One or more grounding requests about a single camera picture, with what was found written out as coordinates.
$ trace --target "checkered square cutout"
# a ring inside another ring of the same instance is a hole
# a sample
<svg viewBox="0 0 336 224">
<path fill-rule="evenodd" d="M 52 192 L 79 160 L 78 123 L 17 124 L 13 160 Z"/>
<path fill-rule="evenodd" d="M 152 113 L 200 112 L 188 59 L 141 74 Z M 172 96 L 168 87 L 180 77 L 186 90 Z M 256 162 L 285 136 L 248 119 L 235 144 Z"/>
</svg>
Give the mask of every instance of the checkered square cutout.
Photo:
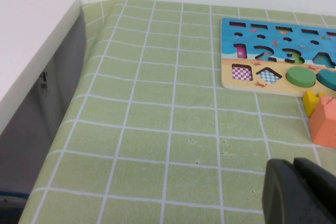
<svg viewBox="0 0 336 224">
<path fill-rule="evenodd" d="M 232 66 L 232 78 L 241 81 L 252 81 L 252 72 L 247 67 Z"/>
<path fill-rule="evenodd" d="M 262 78 L 264 81 L 273 84 L 275 82 L 277 82 L 280 77 L 278 77 L 277 75 L 275 75 L 275 73 L 265 69 L 263 72 L 258 74 L 260 78 Z"/>
</svg>

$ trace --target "green circle puzzle piece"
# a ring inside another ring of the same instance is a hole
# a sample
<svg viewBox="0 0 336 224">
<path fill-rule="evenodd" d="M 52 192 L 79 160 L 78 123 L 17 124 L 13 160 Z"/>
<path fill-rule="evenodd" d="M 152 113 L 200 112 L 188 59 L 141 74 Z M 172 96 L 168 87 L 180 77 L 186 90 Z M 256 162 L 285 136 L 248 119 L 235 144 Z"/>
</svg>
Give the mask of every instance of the green circle puzzle piece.
<svg viewBox="0 0 336 224">
<path fill-rule="evenodd" d="M 295 86 L 309 88 L 314 86 L 316 75 L 313 71 L 305 67 L 291 67 L 287 74 L 287 80 Z"/>
<path fill-rule="evenodd" d="M 327 88 L 336 91 L 336 72 L 322 69 L 317 75 L 317 80 Z"/>
</svg>

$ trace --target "black object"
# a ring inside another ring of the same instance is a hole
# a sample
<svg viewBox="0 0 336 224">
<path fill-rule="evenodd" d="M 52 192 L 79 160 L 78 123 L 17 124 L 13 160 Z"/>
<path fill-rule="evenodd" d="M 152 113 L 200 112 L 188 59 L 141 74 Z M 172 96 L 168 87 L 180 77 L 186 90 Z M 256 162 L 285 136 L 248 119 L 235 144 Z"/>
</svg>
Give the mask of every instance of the black object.
<svg viewBox="0 0 336 224">
<path fill-rule="evenodd" d="M 267 162 L 266 224 L 336 224 L 336 177 L 306 158 Z"/>
</svg>

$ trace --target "diamond shape cutout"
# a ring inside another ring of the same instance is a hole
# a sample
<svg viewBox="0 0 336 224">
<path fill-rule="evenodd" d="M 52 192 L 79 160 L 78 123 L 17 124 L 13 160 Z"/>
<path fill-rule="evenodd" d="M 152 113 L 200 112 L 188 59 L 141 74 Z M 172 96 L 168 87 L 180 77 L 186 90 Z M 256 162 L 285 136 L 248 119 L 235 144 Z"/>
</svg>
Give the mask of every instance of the diamond shape cutout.
<svg viewBox="0 0 336 224">
<path fill-rule="evenodd" d="M 252 81 L 251 66 L 232 64 L 232 78 L 240 81 Z"/>
<path fill-rule="evenodd" d="M 281 75 L 270 68 L 261 69 L 257 72 L 257 75 L 269 84 L 273 84 L 282 78 Z"/>
</svg>

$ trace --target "white grid line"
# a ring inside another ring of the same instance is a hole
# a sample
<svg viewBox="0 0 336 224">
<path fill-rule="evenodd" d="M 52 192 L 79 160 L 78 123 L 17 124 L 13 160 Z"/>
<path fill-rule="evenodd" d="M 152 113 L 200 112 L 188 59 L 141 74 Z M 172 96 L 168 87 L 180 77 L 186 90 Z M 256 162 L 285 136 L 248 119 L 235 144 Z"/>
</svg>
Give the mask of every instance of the white grid line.
<svg viewBox="0 0 336 224">
<path fill-rule="evenodd" d="M 213 43 L 213 33 L 212 33 L 212 6 L 209 6 L 210 11 L 210 36 L 211 36 L 211 63 L 212 63 L 212 82 L 213 82 L 213 92 L 214 92 L 214 110 L 215 110 L 215 131 L 216 131 L 216 147 L 217 147 L 217 169 L 218 169 L 218 191 L 219 191 L 219 202 L 221 208 L 224 207 L 223 200 L 223 182 L 222 182 L 222 170 L 221 170 L 221 149 L 219 141 L 219 123 L 218 123 L 218 109 L 217 109 L 217 90 L 216 90 L 216 77 L 215 77 L 215 56 L 214 56 L 214 43 Z M 225 224 L 224 211 L 220 213 L 220 222 Z"/>
<path fill-rule="evenodd" d="M 91 41 L 91 40 L 93 40 L 93 39 L 95 39 L 96 37 L 97 37 L 97 35 L 93 36 L 93 37 L 90 38 L 90 39 L 87 39 L 87 40 L 86 40 L 86 43 L 89 42 L 89 41 Z"/>
<path fill-rule="evenodd" d="M 90 7 L 91 5 L 94 5 L 94 4 L 96 4 L 97 2 L 95 2 L 95 3 L 91 3 L 91 4 L 87 4 L 87 5 L 85 5 L 85 6 L 83 6 L 83 10 L 85 10 L 86 8 L 88 8 L 88 7 Z"/>
<path fill-rule="evenodd" d="M 75 121 L 75 119 L 66 120 L 61 124 L 61 126 L 65 125 L 67 123 L 72 123 L 74 121 Z M 80 122 L 80 123 L 87 123 L 87 124 L 98 125 L 98 126 L 105 126 L 105 127 L 118 128 L 118 129 L 122 128 L 121 125 L 115 125 L 115 124 L 98 123 L 98 122 L 82 120 L 82 119 L 79 119 L 77 121 Z M 158 129 L 143 128 L 143 127 L 125 126 L 124 128 L 127 129 L 127 130 L 143 130 L 143 131 L 151 131 L 151 132 L 169 133 L 169 130 L 158 130 Z M 194 132 L 172 131 L 172 133 L 173 134 L 181 134 L 181 135 L 216 137 L 215 134 L 203 134 L 203 133 L 194 133 Z M 231 140 L 264 141 L 264 138 L 253 138 L 253 137 L 243 137 L 243 136 L 221 136 L 220 135 L 219 138 L 231 139 Z M 274 143 L 279 143 L 279 144 L 290 145 L 290 146 L 302 146 L 302 147 L 313 147 L 313 146 L 315 146 L 316 148 L 321 147 L 320 145 L 315 145 L 315 144 L 287 143 L 287 142 L 283 142 L 283 141 L 280 141 L 280 140 L 272 140 L 272 139 L 269 139 L 269 138 L 267 139 L 267 141 L 274 142 Z"/>
<path fill-rule="evenodd" d="M 296 22 L 297 22 L 298 25 L 299 25 L 298 18 L 296 17 L 295 13 L 293 13 L 293 14 L 294 14 L 294 18 L 295 18 Z M 296 100 L 296 103 L 297 103 L 297 105 L 298 105 L 298 108 L 299 108 L 299 111 L 300 111 L 300 113 L 301 113 L 301 116 L 304 117 L 304 112 L 302 111 L 302 108 L 301 108 L 301 106 L 300 106 L 300 103 L 299 103 L 298 98 L 295 97 L 295 100 Z M 304 121 L 303 121 L 303 125 L 305 126 L 304 128 L 306 129 L 308 138 L 311 139 L 310 130 L 309 130 L 309 127 L 308 127 L 308 124 L 307 124 L 307 120 L 304 120 Z M 315 158 L 316 158 L 316 161 L 317 161 L 318 165 L 319 165 L 319 166 L 322 166 L 321 161 L 320 161 L 320 157 L 319 157 L 319 153 L 317 152 L 317 149 L 316 149 L 315 145 L 313 145 L 312 148 L 313 148 L 314 155 L 315 155 Z"/>
<path fill-rule="evenodd" d="M 46 187 L 41 187 L 39 189 L 34 190 L 31 194 L 36 193 L 38 191 L 46 190 Z M 60 193 L 69 193 L 74 195 L 81 195 L 81 196 L 91 196 L 97 198 L 103 198 L 104 194 L 96 194 L 96 193 L 89 193 L 84 191 L 76 191 L 76 190 L 69 190 L 64 188 L 56 188 L 50 187 L 49 191 L 57 191 Z M 119 196 L 119 195 L 108 195 L 107 198 L 109 199 L 121 199 L 121 200 L 131 200 L 131 201 L 141 201 L 141 202 L 155 202 L 155 203 L 162 203 L 163 200 L 161 199 L 152 199 L 152 198 L 138 198 L 138 197 L 127 197 L 127 196 Z M 196 204 L 196 203 L 187 203 L 187 202 L 177 202 L 172 200 L 166 200 L 167 204 L 176 205 L 176 206 L 186 206 L 186 207 L 196 207 L 196 208 L 212 208 L 212 209 L 220 209 L 220 210 L 228 210 L 228 211 L 235 211 L 235 212 L 246 212 L 246 213 L 254 213 L 254 214 L 263 214 L 261 210 L 254 210 L 254 209 L 243 209 L 243 208 L 235 208 L 235 207 L 223 207 L 221 208 L 218 205 L 206 205 L 206 204 Z"/>
<path fill-rule="evenodd" d="M 153 5 L 153 8 L 152 8 L 152 14 L 151 14 L 151 19 L 150 19 L 149 24 L 148 24 L 147 34 L 146 34 L 146 37 L 145 37 L 145 40 L 144 40 L 144 43 L 143 43 L 143 46 L 142 46 L 140 61 L 138 63 L 138 68 L 136 70 L 136 74 L 135 74 L 135 78 L 134 78 L 134 83 L 133 83 L 131 94 L 130 94 L 130 99 L 128 101 L 128 105 L 127 105 L 127 109 L 126 109 L 126 114 L 125 114 L 125 117 L 124 117 L 124 121 L 123 121 L 122 128 L 121 128 L 121 133 L 120 133 L 118 144 L 117 144 L 117 149 L 115 151 L 116 152 L 115 153 L 116 154 L 115 155 L 116 158 L 118 158 L 119 150 L 120 150 L 120 146 L 121 146 L 121 142 L 122 142 L 122 138 L 123 138 L 123 134 L 125 132 L 125 126 L 126 126 L 126 123 L 127 123 L 129 112 L 130 112 L 131 101 L 133 99 L 133 94 L 134 94 L 134 90 L 135 90 L 136 80 L 138 79 L 138 76 L 139 76 L 141 61 L 142 61 L 143 54 L 144 54 L 144 51 L 145 51 L 145 48 L 146 48 L 146 43 L 147 43 L 147 38 L 148 38 L 148 31 L 150 30 L 150 27 L 151 27 L 151 22 L 152 22 L 152 18 L 153 18 L 153 14 L 154 14 L 154 8 L 155 8 L 155 2 L 154 2 L 154 5 Z M 106 201 L 107 201 L 107 195 L 109 194 L 109 190 L 110 190 L 110 186 L 111 186 L 111 183 L 112 183 L 113 174 L 114 174 L 114 170 L 116 168 L 116 164 L 117 164 L 116 161 L 114 161 L 113 164 L 112 164 L 112 168 L 111 168 L 109 179 L 108 179 L 108 182 L 107 182 L 107 185 L 106 185 L 105 196 L 104 196 L 103 203 L 101 205 L 101 209 L 100 209 L 100 212 L 99 212 L 97 224 L 100 224 L 101 219 L 102 219 L 102 215 L 104 213 L 105 204 L 106 204 Z"/>
<path fill-rule="evenodd" d="M 269 145 L 268 145 L 267 136 L 266 136 L 265 129 L 264 129 L 264 124 L 262 123 L 263 119 L 261 118 L 260 106 L 259 106 L 258 96 L 257 96 L 256 92 L 254 92 L 254 97 L 256 99 L 259 123 L 260 123 L 261 131 L 262 131 L 262 135 L 264 136 L 264 141 L 265 141 L 265 146 L 266 146 L 266 151 L 267 151 L 267 157 L 268 157 L 268 159 L 271 159 L 271 151 L 269 150 Z"/>
<path fill-rule="evenodd" d="M 80 97 L 93 97 L 93 98 L 98 98 L 98 99 L 103 99 L 103 100 L 108 100 L 108 101 L 115 101 L 115 102 L 129 102 L 128 100 L 124 100 L 124 99 L 117 99 L 117 98 L 110 98 L 110 97 L 104 97 L 101 95 L 96 95 L 96 94 L 79 94 L 75 97 L 73 97 L 72 100 L 75 100 L 77 98 Z M 147 105 L 157 105 L 157 106 L 169 106 L 171 107 L 172 105 L 169 103 L 158 103 L 158 102 L 143 102 L 143 101 L 131 101 L 131 103 L 135 103 L 135 104 L 147 104 Z M 183 109 L 204 109 L 204 110 L 220 110 L 220 111 L 233 111 L 233 112 L 239 112 L 239 113 L 244 113 L 244 114 L 249 114 L 249 115 L 266 115 L 266 116 L 273 116 L 273 117 L 277 117 L 277 118 L 287 118 L 287 119 L 302 119 L 307 121 L 308 118 L 303 116 L 293 116 L 293 115 L 275 115 L 275 114 L 269 114 L 269 113 L 261 113 L 261 112 L 249 112 L 249 111 L 245 111 L 245 110 L 235 110 L 235 109 L 221 109 L 221 108 L 214 108 L 214 107 L 210 107 L 210 106 L 187 106 L 187 105 L 174 105 L 174 107 L 176 108 L 183 108 Z"/>
<path fill-rule="evenodd" d="M 326 28 L 329 28 L 329 26 L 327 25 L 327 22 L 324 20 L 324 18 L 321 14 L 320 14 L 320 17 L 322 18 L 322 21 L 323 21 L 324 25 L 326 26 Z"/>
<path fill-rule="evenodd" d="M 114 27 L 115 27 L 115 26 L 107 26 L 107 27 L 105 27 L 103 30 L 110 29 L 110 28 L 114 28 Z M 138 32 L 138 33 L 145 33 L 145 34 L 146 34 L 145 31 L 137 30 L 137 29 L 125 28 L 125 27 L 120 27 L 120 26 L 118 26 L 118 29 L 122 29 L 122 30 L 126 30 L 126 31 L 136 31 L 136 32 Z M 175 36 L 175 37 L 178 37 L 178 36 L 179 36 L 178 34 L 157 33 L 157 32 L 153 32 L 153 31 L 150 31 L 149 34 L 167 35 L 167 36 Z M 181 35 L 181 37 L 186 37 L 186 38 L 199 38 L 199 39 L 210 39 L 210 37 L 191 36 L 191 35 Z"/>
<path fill-rule="evenodd" d="M 181 6 L 180 13 L 180 27 L 178 31 L 178 41 L 177 41 L 177 52 L 176 52 L 176 62 L 175 62 L 175 73 L 174 73 L 174 84 L 173 84 L 173 94 L 172 94 L 172 105 L 170 112 L 169 121 L 169 133 L 168 133 L 168 143 L 167 143 L 167 154 L 166 154 L 166 164 L 164 170 L 163 178 L 163 190 L 162 190 L 162 205 L 160 214 L 160 224 L 164 221 L 164 211 L 165 211 L 165 201 L 167 196 L 167 181 L 168 181 L 168 171 L 169 171 L 169 157 L 170 157 L 170 147 L 172 142 L 172 130 L 173 130 L 173 119 L 174 119 L 174 106 L 175 106 L 175 95 L 176 95 L 176 82 L 177 82 L 177 72 L 179 70 L 179 56 L 180 56 L 180 43 L 181 43 L 181 31 L 182 31 L 182 18 L 183 18 L 183 3 Z"/>
<path fill-rule="evenodd" d="M 107 39 L 105 40 L 101 40 L 99 41 L 97 44 L 103 43 L 108 41 Z M 119 41 L 119 40 L 112 40 L 112 42 L 118 42 L 121 44 L 125 44 L 125 45 L 129 45 L 129 46 L 133 46 L 133 47 L 142 47 L 141 45 L 137 45 L 137 44 L 131 44 L 131 43 L 127 43 L 127 42 L 123 42 L 123 41 Z M 166 49 L 166 50 L 176 50 L 176 48 L 170 48 L 170 47 L 156 47 L 156 46 L 146 46 L 148 48 L 159 48 L 159 49 Z M 201 50 L 191 50 L 191 49 L 180 49 L 180 51 L 187 51 L 187 52 L 206 52 L 206 53 L 210 53 L 210 51 L 201 51 Z"/>
<path fill-rule="evenodd" d="M 88 60 L 88 62 L 89 62 L 90 60 L 94 59 L 94 58 L 97 58 L 97 57 L 101 57 L 101 55 L 97 55 L 97 56 L 92 57 L 91 59 Z M 115 60 L 121 60 L 121 61 L 132 62 L 132 63 L 138 63 L 137 60 L 126 60 L 126 59 L 119 58 L 119 57 L 116 57 L 116 56 L 108 56 L 108 55 L 106 55 L 105 57 L 106 57 L 106 58 L 110 58 L 110 59 L 115 59 Z M 141 63 L 144 63 L 144 64 L 150 64 L 150 65 L 175 66 L 175 64 L 170 64 L 170 63 L 159 63 L 159 62 L 150 62 L 150 61 L 142 61 Z M 212 68 L 207 68 L 207 67 L 197 67 L 197 66 L 179 65 L 179 67 L 212 70 Z"/>
<path fill-rule="evenodd" d="M 103 2 L 100 2 L 100 8 L 101 8 L 101 13 L 102 13 L 102 18 L 103 18 L 103 24 L 104 24 L 105 23 L 105 14 L 104 14 Z"/>
<path fill-rule="evenodd" d="M 93 21 L 87 23 L 87 24 L 85 25 L 85 27 L 88 27 L 88 26 L 92 25 L 93 23 L 95 23 L 95 22 L 97 22 L 97 21 L 99 21 L 99 20 L 101 20 L 101 19 L 103 20 L 103 24 L 104 24 L 104 22 L 105 22 L 105 17 L 106 17 L 106 16 L 107 16 L 107 14 L 102 15 L 101 17 L 99 17 L 99 18 L 97 18 L 97 19 L 95 19 L 95 20 L 93 20 Z"/>
<path fill-rule="evenodd" d="M 240 16 L 240 10 L 239 10 L 239 7 L 238 7 L 238 16 L 235 16 L 235 15 L 228 15 L 228 14 L 213 14 L 213 15 L 217 15 L 217 16 L 227 16 L 227 17 L 230 17 L 230 18 L 238 18 L 238 19 L 248 19 L 248 20 L 252 20 L 253 17 L 248 17 L 248 16 Z M 109 17 L 112 17 L 112 16 L 119 16 L 119 14 L 113 14 L 113 15 L 110 15 Z M 128 17 L 128 18 L 134 18 L 134 19 L 139 19 L 139 20 L 146 20 L 148 21 L 148 19 L 146 18 L 138 18 L 138 17 L 133 17 L 133 16 L 129 16 L 129 15 L 123 15 L 123 17 Z M 156 21 L 156 22 L 166 22 L 166 23 L 172 23 L 172 24 L 178 24 L 178 22 L 174 22 L 174 21 L 164 21 L 164 20 L 159 20 L 159 19 L 154 19 L 153 21 Z M 293 22 L 291 20 L 284 20 L 284 19 L 275 19 L 275 18 L 272 18 L 270 22 L 275 22 L 275 23 L 284 23 L 284 22 Z M 195 25 L 195 26 L 209 26 L 209 25 L 202 25 L 202 24 L 196 24 L 196 23 L 185 23 L 183 22 L 183 24 L 186 24 L 186 25 Z M 306 24 L 309 24 L 309 25 L 316 25 L 316 26 L 320 26 L 321 24 L 318 24 L 318 23 L 311 23 L 311 22 L 308 22 Z"/>
<path fill-rule="evenodd" d="M 134 162 L 141 162 L 141 163 L 150 163 L 150 164 L 167 164 L 167 161 L 156 161 L 151 159 L 141 159 L 141 158 L 133 158 L 133 157 L 115 157 L 110 155 L 101 155 L 95 153 L 86 153 L 86 152 L 79 152 L 79 151 L 72 151 L 72 150 L 56 150 L 50 152 L 47 157 L 52 156 L 57 153 L 69 153 L 69 154 L 76 154 L 81 156 L 89 156 L 89 157 L 99 157 L 105 159 L 113 159 L 115 162 L 117 160 L 124 160 L 124 161 L 134 161 Z M 218 169 L 218 166 L 211 166 L 211 165 L 201 165 L 201 164 L 191 164 L 191 163 L 181 163 L 181 162 L 168 162 L 169 165 L 178 165 L 178 166 L 186 166 L 186 167 L 195 167 L 195 168 L 204 168 L 204 169 Z M 265 172 L 260 172 L 256 170 L 247 170 L 247 169 L 238 169 L 238 168 L 230 168 L 230 167 L 220 167 L 221 170 L 226 170 L 229 172 L 238 172 L 238 173 L 251 173 L 256 175 L 264 175 Z"/>
<path fill-rule="evenodd" d="M 135 8 L 141 8 L 141 9 L 151 9 L 149 7 L 142 7 L 142 6 L 133 6 L 133 5 L 128 5 L 129 7 L 135 7 Z M 180 12 L 179 10 L 168 10 L 168 9 L 155 9 L 155 10 L 163 10 L 163 11 L 167 11 L 167 12 Z M 237 15 L 231 15 L 231 14 L 218 14 L 218 13 L 204 13 L 204 12 L 194 12 L 194 11 L 191 11 L 191 10 L 185 10 L 184 11 L 185 13 L 195 13 L 195 14 L 205 14 L 205 15 L 217 15 L 217 16 L 226 16 L 226 17 L 231 17 L 231 18 L 237 18 Z M 241 19 L 245 19 L 245 18 L 254 18 L 254 17 L 248 17 L 248 16 L 241 16 Z M 276 19 L 276 18 L 272 18 L 271 20 L 275 20 L 276 22 L 291 22 L 291 20 L 285 20 L 285 19 Z M 309 24 L 312 24 L 312 25 L 320 25 L 318 23 L 311 23 L 311 22 L 308 22 Z"/>
<path fill-rule="evenodd" d="M 111 37 L 110 37 L 111 39 L 112 39 L 112 37 L 113 37 L 113 35 L 114 35 L 114 32 L 115 32 L 115 29 L 113 30 L 113 32 L 112 32 L 112 34 L 111 34 Z M 104 51 L 104 55 L 106 54 L 108 48 L 109 48 L 109 43 L 108 43 L 107 46 L 106 46 L 106 49 L 105 49 L 105 51 Z M 101 67 L 101 64 L 102 64 L 103 60 L 104 60 L 104 57 L 101 57 L 101 60 L 100 60 L 100 62 L 99 62 L 99 65 L 98 65 L 98 67 L 97 67 L 97 69 L 96 69 L 96 74 L 99 72 L 99 69 L 100 69 L 100 67 Z M 92 89 L 92 86 L 93 86 L 93 83 L 94 83 L 94 80 L 96 79 L 96 76 L 97 76 L 97 75 L 94 75 L 94 76 L 93 76 L 87 94 L 90 93 L 90 91 L 91 91 L 91 89 Z M 68 137 L 67 137 L 67 140 L 66 140 L 66 142 L 65 142 L 65 144 L 64 144 L 63 151 L 67 148 L 67 146 L 68 146 L 68 144 L 69 144 L 69 142 L 70 142 L 70 139 L 71 139 L 71 137 L 72 137 L 72 134 L 73 134 L 74 129 L 75 129 L 75 127 L 76 127 L 76 124 L 77 124 L 77 122 L 78 122 L 78 120 L 79 120 L 79 117 L 80 117 L 80 115 L 81 115 L 81 112 L 82 112 L 82 110 L 83 110 L 83 107 L 84 107 L 84 105 L 85 105 L 85 103 L 86 103 L 87 98 L 88 98 L 88 97 L 85 97 L 85 98 L 83 99 L 82 105 L 81 105 L 81 107 L 80 107 L 80 109 L 79 109 L 79 111 L 78 111 L 78 113 L 77 113 L 76 120 L 74 121 L 74 124 L 72 125 L 71 130 L 70 130 L 70 132 L 69 132 L 69 135 L 68 135 Z M 40 213 L 40 211 L 41 211 L 43 202 L 44 202 L 44 200 L 45 200 L 45 198 L 46 198 L 46 196 L 47 196 L 48 188 L 51 187 L 51 184 L 52 184 L 52 182 L 53 182 L 53 180 L 54 180 L 55 174 L 56 174 L 57 169 L 58 169 L 58 167 L 59 167 L 59 164 L 60 164 L 60 162 L 61 162 L 61 160 L 62 160 L 62 158 L 63 158 L 63 155 L 64 155 L 64 152 L 62 152 L 62 153 L 60 154 L 60 156 L 58 157 L 57 163 L 56 163 L 56 165 L 55 165 L 55 167 L 54 167 L 54 170 L 53 170 L 53 172 L 52 172 L 52 174 L 51 174 L 51 176 L 50 176 L 50 179 L 49 179 L 49 181 L 48 181 L 47 189 L 46 189 L 45 192 L 43 193 L 43 196 L 42 196 L 42 198 L 41 198 L 41 200 L 40 200 L 40 203 L 39 203 L 39 205 L 38 205 L 38 207 L 37 207 L 37 209 L 36 209 L 36 212 L 35 212 L 35 214 L 34 214 L 32 223 L 36 223 L 36 221 L 37 221 L 37 218 L 38 218 L 38 215 L 39 215 L 39 213 Z"/>
<path fill-rule="evenodd" d="M 113 14 L 113 15 L 110 15 L 110 17 L 113 17 L 113 16 L 119 16 L 120 14 Z M 134 16 L 129 16 L 129 15 L 122 15 L 123 17 L 126 17 L 126 18 L 134 18 L 134 19 L 138 19 L 138 20 L 144 20 L 144 21 L 149 21 L 149 19 L 146 19 L 146 18 L 138 18 L 138 17 L 134 17 Z M 174 22 L 174 21 L 165 21 L 165 20 L 159 20 L 159 19 L 153 19 L 152 21 L 158 21 L 158 22 L 164 22 L 164 23 L 170 23 L 170 24 L 179 24 L 179 22 Z M 186 22 L 183 22 L 182 23 L 183 25 L 195 25 L 195 26 L 206 26 L 206 27 L 209 27 L 209 25 L 203 25 L 203 24 L 195 24 L 195 23 L 186 23 Z"/>
</svg>

